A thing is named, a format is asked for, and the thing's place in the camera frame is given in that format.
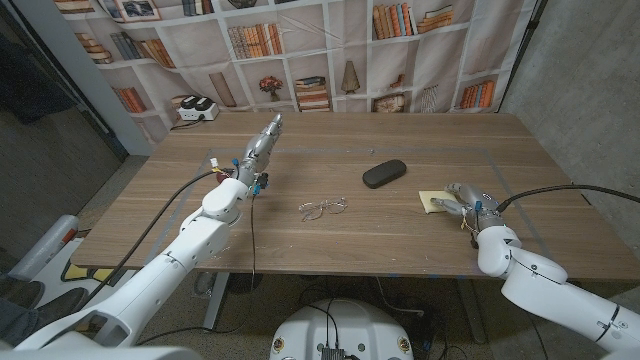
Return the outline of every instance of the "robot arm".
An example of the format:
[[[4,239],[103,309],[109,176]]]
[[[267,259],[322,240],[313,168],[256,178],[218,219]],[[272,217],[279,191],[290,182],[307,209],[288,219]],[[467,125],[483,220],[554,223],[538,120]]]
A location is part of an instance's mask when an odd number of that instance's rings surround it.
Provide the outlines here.
[[[239,179],[227,178],[209,192],[202,207],[182,223],[178,237],[118,291],[101,303],[42,328],[15,350],[135,345],[142,329],[184,277],[200,261],[225,247],[230,226],[241,216],[237,202],[249,196],[259,173],[269,163],[281,127],[282,116],[278,114],[249,142],[240,172],[236,174]],[[81,324],[99,324],[101,329],[89,339],[75,332]]]
[[[560,265],[521,249],[522,243],[495,211],[498,202],[490,195],[464,184],[452,184],[445,190],[463,202],[463,216],[475,218],[477,213],[478,265],[485,274],[506,280],[502,294],[507,299],[582,334],[607,351],[640,347],[638,314],[567,283],[567,272]],[[440,201],[432,199],[434,204]]]

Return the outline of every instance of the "printed backdrop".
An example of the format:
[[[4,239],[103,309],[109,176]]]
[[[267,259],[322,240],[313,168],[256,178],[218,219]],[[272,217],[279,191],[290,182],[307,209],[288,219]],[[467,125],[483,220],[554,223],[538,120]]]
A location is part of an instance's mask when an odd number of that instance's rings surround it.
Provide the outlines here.
[[[221,111],[496,111],[535,5],[55,2],[152,144],[177,122],[176,103],[190,94],[210,97]],[[273,88],[261,90],[267,76],[281,81],[275,98]]]

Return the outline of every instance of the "picture frame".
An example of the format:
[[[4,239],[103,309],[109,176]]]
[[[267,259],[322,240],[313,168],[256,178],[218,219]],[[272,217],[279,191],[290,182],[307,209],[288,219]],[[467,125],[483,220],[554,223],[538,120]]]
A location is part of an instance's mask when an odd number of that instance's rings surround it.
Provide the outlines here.
[[[404,112],[404,94],[391,94],[373,99],[373,112],[395,113]]]
[[[140,21],[162,20],[160,11],[153,0],[103,0],[105,3],[113,2],[120,13],[121,22],[132,23]],[[114,18],[111,6],[106,6],[109,14]]]

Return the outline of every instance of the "electrical wire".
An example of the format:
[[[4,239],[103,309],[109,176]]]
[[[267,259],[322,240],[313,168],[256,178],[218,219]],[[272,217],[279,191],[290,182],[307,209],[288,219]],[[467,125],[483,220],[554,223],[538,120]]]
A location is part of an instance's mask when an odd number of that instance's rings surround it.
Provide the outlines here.
[[[326,311],[326,310],[324,310],[324,309],[322,309],[322,308],[319,308],[319,307],[317,307],[317,306],[315,306],[315,305],[305,304],[304,306],[308,306],[308,307],[310,307],[310,308],[316,309],[316,310],[318,310],[318,311],[322,311],[323,313],[327,314],[327,316],[328,316],[328,317],[331,319],[331,321],[333,322],[333,327],[334,327],[334,328],[335,328],[335,330],[336,330],[336,343],[337,343],[337,342],[338,342],[338,325],[336,325],[336,320],[333,318],[333,315],[329,314],[329,312],[328,312],[328,311]],[[326,343],[326,346],[327,346],[327,347],[329,347],[329,326],[327,326],[327,343]]]
[[[175,200],[178,197],[178,195],[180,195],[181,192],[183,192],[186,188],[191,186],[196,181],[198,181],[198,180],[200,180],[200,179],[202,179],[202,178],[204,178],[206,176],[212,175],[212,174],[214,174],[213,171],[207,171],[204,174],[201,174],[201,175],[198,175],[198,176],[194,177],[193,179],[187,181],[184,185],[182,185],[182,187],[180,187],[180,189],[178,189],[173,195],[171,195],[171,197],[169,198],[169,200],[167,200],[167,202],[164,204],[162,209],[160,209],[160,211],[158,211],[158,214],[156,214],[156,217],[154,217],[153,220],[151,220],[151,223],[149,223],[149,226],[147,226],[147,228],[144,230],[142,235],[140,235],[138,240],[136,240],[136,242],[133,244],[131,249],[129,249],[129,252],[127,252],[127,254],[122,258],[122,260],[120,260],[120,262],[118,263],[118,265],[116,265],[116,267],[113,269],[113,271],[111,271],[111,273],[109,275],[107,275],[107,277],[104,278],[104,280],[102,280],[102,282],[100,284],[98,284],[98,286],[91,292],[91,294],[89,294],[89,296],[87,296],[87,298],[84,301],[82,301],[80,304],[78,304],[76,309],[78,309],[78,310],[82,309],[86,304],[88,304],[89,301],[91,301],[91,299],[93,299],[100,292],[100,290],[102,290],[102,288],[104,288],[105,285],[107,285],[107,283],[111,280],[111,278],[113,278],[115,276],[115,274],[117,274],[122,269],[122,267],[127,262],[127,260],[129,260],[129,258],[131,258],[131,255],[133,255],[133,253],[138,249],[138,247],[140,246],[140,244],[142,243],[144,238],[149,234],[149,232],[151,231],[153,226],[158,222],[158,220],[160,219],[162,214],[164,214],[164,212],[167,210],[169,205],[171,205],[173,200]]]
[[[204,115],[200,115],[200,116],[198,117],[198,120],[196,120],[196,121],[192,121],[192,122],[190,122],[190,123],[188,123],[188,124],[174,126],[174,127],[172,127],[169,131],[171,131],[171,130],[176,130],[176,129],[190,128],[190,127],[192,127],[193,125],[195,125],[195,124],[197,124],[197,123],[202,122],[203,120],[204,120]]]
[[[571,184],[571,185],[557,185],[557,186],[549,186],[549,187],[545,187],[545,188],[540,188],[540,189],[535,189],[535,190],[529,190],[529,191],[525,191],[525,192],[521,192],[520,194],[514,195],[510,198],[508,198],[507,200],[503,201],[500,205],[498,205],[498,207],[496,208],[496,211],[499,213],[504,212],[507,209],[507,206],[509,206],[512,202],[523,198],[525,196],[529,196],[529,195],[535,195],[535,194],[541,194],[544,192],[549,192],[549,191],[556,191],[556,190],[593,190],[593,191],[598,191],[598,192],[602,192],[602,193],[606,193],[609,195],[615,195],[627,200],[631,200],[631,201],[635,201],[637,203],[640,203],[640,198],[637,196],[633,196],[633,195],[629,195],[627,193],[623,193],[620,191],[616,191],[616,190],[612,190],[612,189],[608,189],[608,188],[604,188],[604,187],[600,187],[600,186],[593,186],[593,185],[576,185],[576,184]]]
[[[531,314],[529,314],[528,311],[524,310],[524,313],[527,314],[527,317],[529,318],[529,321],[531,321],[531,325],[533,325],[533,330],[536,331],[536,335],[538,335],[538,340],[540,341],[540,347],[542,347],[542,352],[544,353],[544,358],[549,360],[549,354],[547,354],[547,348],[544,346],[544,341],[542,341],[542,336],[540,335],[540,332],[538,331],[538,327],[536,326],[535,321],[533,321],[533,318],[531,317]]]
[[[182,329],[176,329],[176,330],[171,330],[171,331],[167,331],[167,332],[163,332],[160,333],[158,335],[154,335],[148,339],[145,339],[143,341],[140,341],[138,343],[138,345],[142,345],[145,343],[148,343],[149,341],[161,338],[163,336],[167,336],[167,335],[172,335],[172,334],[176,334],[176,333],[180,333],[180,332],[184,332],[184,331],[191,331],[191,330],[203,330],[205,332],[211,333],[211,334],[231,334],[234,333],[240,329],[242,329],[244,327],[244,325],[247,323],[247,320],[251,317],[251,311],[253,310],[253,286],[254,286],[254,280],[255,280],[255,275],[256,275],[256,237],[255,237],[255,232],[254,232],[254,228],[253,228],[253,202],[255,201],[256,196],[253,195],[253,198],[251,198],[251,243],[253,245],[253,266],[251,269],[251,290],[249,291],[249,311],[247,312],[247,316],[244,318],[244,320],[242,321],[242,324],[240,324],[239,326],[237,326],[234,329],[231,330],[216,330],[216,329],[209,329],[207,327],[203,327],[203,326],[191,326],[191,327],[186,327],[186,328],[182,328]]]
[[[382,301],[384,302],[385,305],[387,305],[389,308],[395,310],[395,311],[400,311],[400,312],[409,312],[409,313],[415,313],[416,315],[418,315],[419,317],[423,317],[424,316],[424,311],[422,310],[414,310],[414,309],[400,309],[397,308],[395,306],[390,305],[387,302],[387,299],[384,297],[384,291],[382,290],[382,284],[380,283],[380,278],[376,276],[376,281],[378,281],[378,287],[380,288],[380,295],[382,295]]]

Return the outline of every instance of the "concrete wall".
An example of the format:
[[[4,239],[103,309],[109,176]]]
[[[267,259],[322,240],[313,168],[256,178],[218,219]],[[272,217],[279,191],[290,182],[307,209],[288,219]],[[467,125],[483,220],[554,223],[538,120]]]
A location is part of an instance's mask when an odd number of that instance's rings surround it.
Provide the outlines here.
[[[640,1],[550,0],[501,112],[575,183],[640,196],[639,81]],[[640,204],[585,195],[640,258]]]

